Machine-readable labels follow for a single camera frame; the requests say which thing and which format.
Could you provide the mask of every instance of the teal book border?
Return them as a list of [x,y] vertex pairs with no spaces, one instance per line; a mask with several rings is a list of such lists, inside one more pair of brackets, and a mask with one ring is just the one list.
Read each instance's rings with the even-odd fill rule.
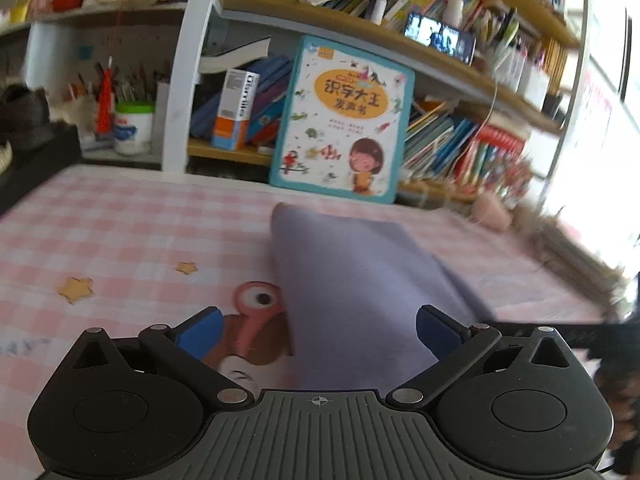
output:
[[[314,44],[317,46],[326,46],[334,50],[339,50],[350,56],[357,56],[363,59],[368,59],[379,65],[385,66],[392,70],[396,70],[404,74],[406,83],[404,86],[404,100],[402,101],[402,112],[400,114],[400,120],[398,121],[398,139],[396,140],[396,153],[392,161],[391,174],[389,177],[389,189],[381,196],[363,196],[353,191],[346,191],[343,189],[332,189],[329,187],[318,186],[316,184],[304,184],[302,182],[289,182],[284,180],[280,176],[280,167],[282,164],[282,150],[284,148],[284,135],[289,127],[289,121],[291,117],[291,107],[293,106],[293,92],[300,75],[300,64],[302,53],[305,51],[307,45]],[[303,36],[296,54],[296,60],[294,62],[293,74],[289,79],[289,89],[287,89],[287,97],[282,113],[282,120],[280,121],[280,129],[278,131],[278,139],[276,141],[276,150],[273,155],[273,161],[271,163],[271,171],[269,172],[269,184],[275,187],[284,187],[287,189],[297,189],[298,191],[310,191],[314,193],[321,193],[326,195],[341,196],[344,198],[354,198],[357,200],[364,200],[366,202],[379,202],[385,204],[391,204],[396,199],[396,193],[398,192],[398,173],[400,165],[402,164],[402,146],[404,145],[404,136],[406,129],[409,125],[409,114],[411,112],[411,102],[414,94],[415,74],[414,71],[385,59],[384,57],[376,56],[360,50],[359,48],[353,48],[348,45],[337,43],[335,41],[324,40],[323,38],[317,38],[316,36]]]

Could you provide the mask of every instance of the smartphone screen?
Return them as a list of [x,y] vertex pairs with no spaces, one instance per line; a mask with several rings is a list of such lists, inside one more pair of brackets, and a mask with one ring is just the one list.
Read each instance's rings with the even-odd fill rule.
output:
[[467,64],[471,64],[474,58],[476,37],[471,32],[447,27],[433,18],[412,12],[406,22],[404,35]]

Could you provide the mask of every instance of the toothpaste box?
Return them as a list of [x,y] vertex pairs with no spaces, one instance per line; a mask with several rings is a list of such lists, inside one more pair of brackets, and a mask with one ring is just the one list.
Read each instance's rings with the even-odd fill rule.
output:
[[214,148],[238,150],[244,146],[258,79],[260,75],[254,72],[235,69],[226,71],[218,117],[211,136]]

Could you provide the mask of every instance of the gray ribbed plate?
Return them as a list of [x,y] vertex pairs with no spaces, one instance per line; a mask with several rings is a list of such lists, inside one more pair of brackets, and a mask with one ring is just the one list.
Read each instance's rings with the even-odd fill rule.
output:
[[[450,452],[419,413],[373,392],[267,391],[220,413],[186,455],[139,480],[497,480]],[[569,476],[594,480],[593,470]],[[42,480],[63,480],[46,474]]]

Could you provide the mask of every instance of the pink checkered tablecloth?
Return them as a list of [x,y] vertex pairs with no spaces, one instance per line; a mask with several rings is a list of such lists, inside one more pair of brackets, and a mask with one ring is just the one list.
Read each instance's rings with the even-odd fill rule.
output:
[[[278,202],[402,224],[425,250],[462,275],[509,320],[599,319],[598,310],[529,260],[509,237],[454,213],[426,212],[233,184],[169,184],[70,168],[0,220],[0,478],[42,470],[26,433],[38,393],[82,330],[134,336],[175,326],[207,305],[236,312],[246,282],[275,283],[270,213]],[[189,276],[178,262],[196,262]],[[69,276],[95,295],[68,304]]]

